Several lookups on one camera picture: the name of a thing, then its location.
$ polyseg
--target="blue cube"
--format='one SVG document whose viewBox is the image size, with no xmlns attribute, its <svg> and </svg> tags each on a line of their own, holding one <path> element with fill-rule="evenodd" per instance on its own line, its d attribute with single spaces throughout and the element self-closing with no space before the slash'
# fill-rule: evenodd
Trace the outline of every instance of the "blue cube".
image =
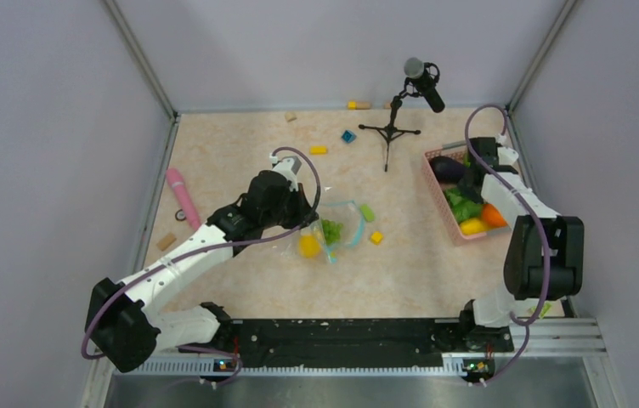
<svg viewBox="0 0 639 408">
<path fill-rule="evenodd" d="M 357 135 L 355 135 L 354 133 L 345 130 L 344 133 L 342 134 L 342 140 L 345 141 L 345 143 L 352 143 L 353 140 L 355 140 L 357 138 Z"/>
</svg>

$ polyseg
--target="table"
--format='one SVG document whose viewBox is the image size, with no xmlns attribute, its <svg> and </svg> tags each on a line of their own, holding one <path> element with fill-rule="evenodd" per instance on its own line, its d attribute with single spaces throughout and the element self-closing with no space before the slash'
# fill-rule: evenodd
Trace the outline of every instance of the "table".
<svg viewBox="0 0 639 408">
<path fill-rule="evenodd" d="M 269 153 L 276 147 L 309 152 L 312 145 L 325 145 L 327 155 L 310 156 L 323 189 L 369 204 L 376 221 L 367 224 L 356 248 L 337 254 L 334 264 L 300 258 L 291 239 L 250 246 L 195 280 L 166 309 L 211 301 L 234 318 L 456 317 L 469 299 L 502 282 L 510 239 L 505 234 L 454 246 L 421 175 L 423 152 L 463 139 L 471 112 L 401 110 L 396 126 L 422 133 L 392 143 L 388 173 L 384 141 L 357 125 L 384 126 L 389 110 L 299 111 L 293 122 L 279 111 L 182 115 L 170 167 L 183 174 L 202 220 L 237 200 L 252 177 L 269 169 Z M 480 112 L 472 136 L 497 134 L 501 126 L 498 112 Z M 351 144 L 341 140 L 345 129 L 357 134 Z M 312 202 L 314 181 L 306 165 L 299 180 Z M 178 209 L 165 183 L 147 264 L 162 255 L 156 243 L 164 235 L 178 238 L 167 251 L 191 236 L 190 226 L 175 220 Z M 384 234 L 379 246 L 369 242 L 375 230 Z M 270 229 L 264 236 L 280 232 Z M 562 315 L 562 307 L 556 303 L 550 314 Z"/>
</svg>

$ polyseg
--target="pink basket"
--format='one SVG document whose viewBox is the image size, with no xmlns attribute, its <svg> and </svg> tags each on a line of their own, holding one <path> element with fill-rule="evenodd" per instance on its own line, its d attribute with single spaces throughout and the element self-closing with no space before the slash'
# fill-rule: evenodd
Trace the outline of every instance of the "pink basket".
<svg viewBox="0 0 639 408">
<path fill-rule="evenodd" d="M 443 193 L 444 190 L 455 187 L 455 185 L 438 183 L 437 179 L 434 177 L 432 167 L 430 167 L 430 160 L 437 156 L 447 156 L 462 163 L 465 159 L 465 150 L 465 144 L 462 142 L 446 144 L 439 149 L 426 151 L 423 157 L 424 160 L 422 160 L 422 175 L 424 175 L 430 194 L 432 194 L 433 200 L 437 205 L 439 215 L 444 220 L 444 224 L 447 226 L 447 231 L 450 233 L 450 237 L 456 246 L 467 244 L 469 241 L 484 238 L 488 235 L 504 234 L 510 231 L 509 227 L 505 227 L 473 235 L 462 234 L 460 225 L 458 225 L 457 221 L 455 221 L 455 216 L 452 214 L 452 210 L 450 210 L 450 204 L 447 202 L 447 197 L 445 197 Z"/>
</svg>

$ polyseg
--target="black microphone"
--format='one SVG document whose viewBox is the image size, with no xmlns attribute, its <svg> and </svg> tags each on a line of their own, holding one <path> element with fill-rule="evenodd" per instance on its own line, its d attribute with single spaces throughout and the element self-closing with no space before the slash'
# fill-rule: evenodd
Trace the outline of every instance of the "black microphone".
<svg viewBox="0 0 639 408">
<path fill-rule="evenodd" d="M 430 108 L 432 108 L 435 113 L 444 111 L 444 102 L 442 98 L 439 97 L 439 93 L 437 93 L 437 89 L 435 88 L 439 80 L 439 70 L 437 70 L 437 76 L 433 78 L 427 70 L 425 63 L 413 57 L 404 63 L 404 74 L 407 76 L 407 79 L 412 82 L 417 92 L 425 97 L 427 104 L 430 105 Z"/>
</svg>

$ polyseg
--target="microphone stand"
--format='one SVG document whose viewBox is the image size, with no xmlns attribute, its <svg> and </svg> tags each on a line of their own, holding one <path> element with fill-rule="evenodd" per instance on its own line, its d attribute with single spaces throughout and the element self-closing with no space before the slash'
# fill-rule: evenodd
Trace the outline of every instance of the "microphone stand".
<svg viewBox="0 0 639 408">
<path fill-rule="evenodd" d="M 397 95 L 394 95 L 394 97 L 392 98 L 392 102 L 390 102 L 391 110 L 389 113 L 389 123 L 386 127 L 359 125 L 359 128 L 363 130 L 375 129 L 380 134 L 380 136 L 382 136 L 384 141 L 387 143 L 387 157 L 385 158 L 385 173 L 387 172 L 387 165 L 389 163 L 389 144 L 392 143 L 393 140 L 402 136 L 405 133 L 420 134 L 419 130 L 397 129 L 394 126 L 394 119 L 397 117 L 397 111 L 402 106 L 402 98 L 405 98 L 407 96 L 413 96 L 413 97 L 415 96 L 413 93 L 407 93 L 406 86 L 407 86 L 407 81 L 405 81 L 405 89 L 403 89 L 402 92 L 398 93 Z"/>
</svg>

